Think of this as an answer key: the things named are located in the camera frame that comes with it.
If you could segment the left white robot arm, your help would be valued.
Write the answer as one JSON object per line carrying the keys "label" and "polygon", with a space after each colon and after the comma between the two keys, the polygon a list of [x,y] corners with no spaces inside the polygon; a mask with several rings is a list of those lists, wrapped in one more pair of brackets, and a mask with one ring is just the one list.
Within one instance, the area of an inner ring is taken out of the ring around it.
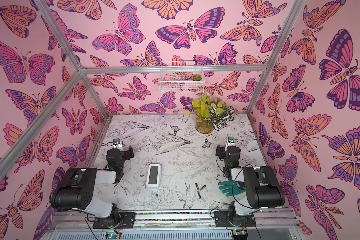
{"label": "left white robot arm", "polygon": [[125,161],[134,157],[132,146],[126,151],[112,148],[107,151],[107,168],[68,169],[51,192],[50,203],[58,210],[83,212],[95,218],[94,227],[112,229],[125,226],[115,203],[106,202],[95,195],[98,185],[118,184],[124,176]]}

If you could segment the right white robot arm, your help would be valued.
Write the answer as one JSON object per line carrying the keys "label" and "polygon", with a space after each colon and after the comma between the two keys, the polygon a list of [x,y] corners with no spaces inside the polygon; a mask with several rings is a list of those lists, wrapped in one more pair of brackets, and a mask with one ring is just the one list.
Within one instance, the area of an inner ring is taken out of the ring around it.
{"label": "right white robot arm", "polygon": [[227,210],[213,208],[211,217],[217,227],[255,227],[254,213],[274,209],[285,204],[281,186],[273,169],[269,166],[239,166],[241,150],[235,145],[217,146],[216,156],[223,160],[227,181],[218,183],[219,190],[227,197],[234,198]]}

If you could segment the white digital alarm clock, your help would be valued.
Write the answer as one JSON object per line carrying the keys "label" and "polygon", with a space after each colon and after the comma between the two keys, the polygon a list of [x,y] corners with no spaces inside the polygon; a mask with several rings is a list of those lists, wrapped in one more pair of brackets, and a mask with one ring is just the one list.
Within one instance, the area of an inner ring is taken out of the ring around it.
{"label": "white digital alarm clock", "polygon": [[149,165],[146,187],[147,189],[153,190],[160,187],[162,176],[162,166],[160,164]]}

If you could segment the black gold AAA battery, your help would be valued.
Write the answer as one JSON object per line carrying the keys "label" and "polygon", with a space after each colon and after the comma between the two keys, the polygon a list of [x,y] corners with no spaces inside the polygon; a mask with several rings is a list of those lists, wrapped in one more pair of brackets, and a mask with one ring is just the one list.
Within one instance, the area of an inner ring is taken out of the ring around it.
{"label": "black gold AAA battery", "polygon": [[199,197],[199,199],[201,200],[201,199],[202,199],[202,197],[201,197],[201,194],[200,194],[200,189],[199,189],[199,186],[198,186],[198,184],[197,184],[197,183],[195,183],[195,186],[196,186],[196,191],[197,191],[198,197]]}

